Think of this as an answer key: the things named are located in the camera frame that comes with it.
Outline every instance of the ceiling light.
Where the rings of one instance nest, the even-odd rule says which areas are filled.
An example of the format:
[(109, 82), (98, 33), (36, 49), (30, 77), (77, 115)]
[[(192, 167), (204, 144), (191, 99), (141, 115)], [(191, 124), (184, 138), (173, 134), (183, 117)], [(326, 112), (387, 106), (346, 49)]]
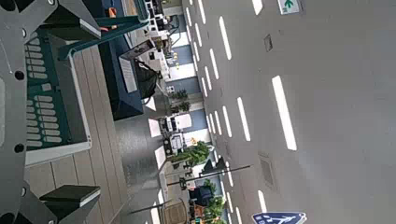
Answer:
[(259, 15), (259, 13), (262, 11), (262, 0), (252, 0), (253, 1), (253, 7), (254, 7), (254, 12), (256, 15)]
[(212, 82), (210, 81), (210, 76), (209, 76), (209, 71), (207, 70), (207, 66), (205, 66), (205, 73), (206, 73), (206, 81), (207, 81), (207, 86), (209, 87), (209, 90), (212, 90)]
[(279, 116), (282, 122), (283, 133), (285, 134), (286, 138), (286, 145), (290, 150), (297, 150), (293, 128), (291, 127), (288, 104), (286, 103), (286, 96), (285, 92), (283, 91), (282, 80), (280, 79), (280, 76), (277, 76), (274, 77), (272, 81), (276, 96), (277, 108), (279, 110)]
[(237, 102), (239, 114), (241, 115), (242, 126), (244, 127), (245, 138), (247, 139), (247, 141), (250, 141), (250, 131), (248, 130), (247, 115), (245, 114), (245, 108), (244, 103), (242, 102), (242, 98), (238, 97)]
[(186, 26), (186, 30), (187, 30), (187, 36), (189, 37), (189, 41), (191, 42), (191, 35), (190, 35), (190, 28), (189, 28), (189, 26)]
[(215, 157), (215, 162), (218, 162), (218, 152), (216, 150), (213, 150), (213, 156)]
[(225, 107), (225, 105), (223, 106), (223, 115), (224, 115), (224, 119), (225, 119), (225, 126), (227, 126), (228, 136), (232, 137), (233, 136), (233, 132), (231, 131), (230, 120), (228, 119), (227, 107)]
[(266, 213), (267, 212), (267, 205), (265, 204), (264, 194), (262, 193), (261, 190), (258, 190), (258, 192), (259, 192), (260, 207), (262, 208), (262, 212)]
[(233, 221), (231, 220), (231, 215), (230, 215), (230, 213), (229, 214), (227, 214), (227, 216), (228, 216), (228, 224), (233, 224)]
[(192, 59), (194, 60), (195, 71), (198, 72), (198, 64), (197, 64), (197, 59), (195, 58), (195, 55), (192, 55)]
[(212, 127), (210, 127), (210, 123), (209, 123), (209, 117), (206, 115), (206, 122), (207, 122), (207, 128), (209, 129), (209, 132), (212, 133)]
[(228, 42), (228, 36), (227, 36), (227, 31), (225, 30), (224, 19), (221, 16), (219, 18), (219, 24), (220, 24), (221, 35), (223, 37), (225, 53), (227, 54), (228, 60), (231, 60), (233, 55), (231, 54), (230, 42)]
[(227, 166), (227, 171), (228, 171), (228, 181), (230, 182), (230, 186), (233, 187), (233, 175), (230, 172), (230, 164), (226, 161), (225, 166)]
[(222, 180), (220, 180), (220, 184), (221, 184), (221, 192), (223, 194), (223, 198), (225, 199), (225, 189), (224, 189), (224, 183), (222, 182)]
[(201, 39), (201, 33), (199, 33), (199, 27), (197, 23), (195, 23), (195, 32), (197, 33), (199, 47), (201, 47), (202, 39)]
[(210, 123), (212, 124), (213, 133), (216, 133), (215, 122), (213, 122), (212, 114), (209, 114), (209, 117), (210, 117)]
[(197, 43), (194, 41), (194, 49), (195, 49), (195, 55), (197, 57), (197, 61), (199, 62), (199, 53), (198, 53), (198, 47)]
[(202, 22), (206, 24), (206, 16), (204, 11), (204, 5), (202, 5), (202, 0), (198, 0), (199, 10), (201, 11)]
[(192, 26), (191, 17), (190, 17), (190, 10), (189, 10), (188, 7), (186, 7), (186, 14), (187, 14), (187, 20), (189, 21), (189, 26)]
[(161, 189), (158, 191), (158, 202), (163, 203), (163, 191)]
[(236, 211), (236, 216), (238, 217), (239, 224), (242, 224), (242, 218), (241, 218), (241, 214), (239, 213), (239, 208), (235, 207), (235, 211)]
[(215, 78), (219, 79), (219, 71), (218, 71), (218, 65), (216, 64), (215, 53), (213, 52), (213, 49), (210, 49), (209, 52), (210, 52), (210, 59), (212, 60), (212, 64), (213, 64), (213, 71), (215, 71)]
[(201, 77), (201, 81), (202, 81), (202, 87), (204, 88), (204, 95), (205, 95), (205, 97), (207, 97), (205, 79), (203, 77)]
[(160, 215), (158, 214), (158, 208), (152, 208), (150, 210), (151, 213), (151, 218), (152, 218), (152, 223), (153, 224), (161, 224), (160, 221)]
[(233, 213), (233, 202), (231, 201), (231, 196), (229, 192), (227, 192), (227, 201), (228, 201), (228, 205), (230, 206), (230, 211), (231, 213)]
[(218, 124), (219, 135), (222, 135), (218, 111), (215, 111), (215, 118), (216, 118), (216, 123)]

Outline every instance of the air vent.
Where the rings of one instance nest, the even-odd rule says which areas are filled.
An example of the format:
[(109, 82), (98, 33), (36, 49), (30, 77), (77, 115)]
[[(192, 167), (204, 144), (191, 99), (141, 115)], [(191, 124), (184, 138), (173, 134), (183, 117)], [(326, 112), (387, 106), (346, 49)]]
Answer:
[(268, 35), (264, 38), (264, 45), (265, 45), (265, 50), (267, 52), (269, 52), (274, 47), (272, 44), (272, 39), (271, 39), (270, 35)]
[(260, 163), (262, 165), (262, 176), (264, 177), (265, 185), (272, 190), (276, 190), (276, 179), (274, 177), (271, 159), (268, 156), (260, 155)]

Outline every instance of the wall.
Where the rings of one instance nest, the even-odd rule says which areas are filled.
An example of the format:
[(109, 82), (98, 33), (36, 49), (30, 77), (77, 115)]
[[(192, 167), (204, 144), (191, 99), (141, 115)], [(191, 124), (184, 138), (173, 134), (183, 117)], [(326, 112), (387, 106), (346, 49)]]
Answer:
[(167, 82), (166, 86), (175, 87), (175, 91), (186, 90), (187, 94), (201, 92), (197, 77), (188, 77), (177, 81)]

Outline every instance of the metal frame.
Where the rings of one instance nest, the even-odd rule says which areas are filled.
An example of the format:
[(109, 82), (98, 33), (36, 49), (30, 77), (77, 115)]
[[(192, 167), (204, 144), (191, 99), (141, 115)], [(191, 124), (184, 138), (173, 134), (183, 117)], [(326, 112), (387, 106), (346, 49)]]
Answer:
[(148, 22), (140, 22), (138, 16), (121, 18), (97, 18), (96, 22), (100, 26), (111, 27), (113, 25), (120, 25), (120, 27), (102, 34), (102, 38), (100, 39), (78, 41), (76, 43), (59, 48), (59, 60), (66, 60), (69, 56), (73, 56), (73, 54), (76, 52), (82, 51), (95, 45), (106, 43), (114, 38), (125, 35), (128, 32), (137, 30), (149, 24)]
[(73, 205), (69, 209), (70, 214), (60, 217), (56, 216), (56, 210), (50, 210), (55, 205), (40, 202), (23, 181), (27, 80), (24, 44), (44, 22), (55, 27), (53, 34), (59, 37), (65, 34), (63, 25), (68, 24), (67, 29), (78, 30), (67, 36), (75, 39), (79, 39), (81, 34), (88, 39), (100, 38), (99, 26), (80, 0), (35, 0), (24, 9), (19, 3), (15, 0), (0, 3), (0, 79), (5, 84), (0, 90), (0, 98), (5, 99), (5, 106), (0, 108), (5, 115), (4, 123), (0, 123), (5, 131), (4, 142), (0, 143), (0, 223), (10, 224), (15, 220), (32, 224), (56, 224), (59, 220), (59, 223), (75, 223), (88, 215), (99, 196), (83, 207)]

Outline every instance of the ceiling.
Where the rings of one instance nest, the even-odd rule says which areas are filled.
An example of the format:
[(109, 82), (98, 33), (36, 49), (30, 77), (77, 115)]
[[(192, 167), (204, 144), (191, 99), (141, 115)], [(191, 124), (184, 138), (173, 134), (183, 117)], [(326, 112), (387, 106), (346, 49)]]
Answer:
[[(183, 0), (190, 9), (191, 38), (202, 43), (198, 76), (213, 86), (206, 113), (219, 112), (214, 134), (232, 167), (254, 164), (224, 178), (242, 221), (261, 211), (306, 212), (306, 223), (392, 223), (396, 210), (396, 5), (392, 1), (303, 0), (304, 11), (281, 16), (276, 0)], [(219, 16), (225, 21), (232, 58), (227, 59)], [(267, 52), (264, 38), (274, 48)], [(219, 69), (215, 79), (209, 50)], [(297, 150), (288, 150), (272, 78), (283, 82)], [(251, 141), (246, 141), (236, 98), (242, 97)], [(233, 137), (228, 137), (226, 105)], [(269, 156), (276, 187), (263, 181), (259, 154)], [(233, 223), (238, 223), (235, 212)]]

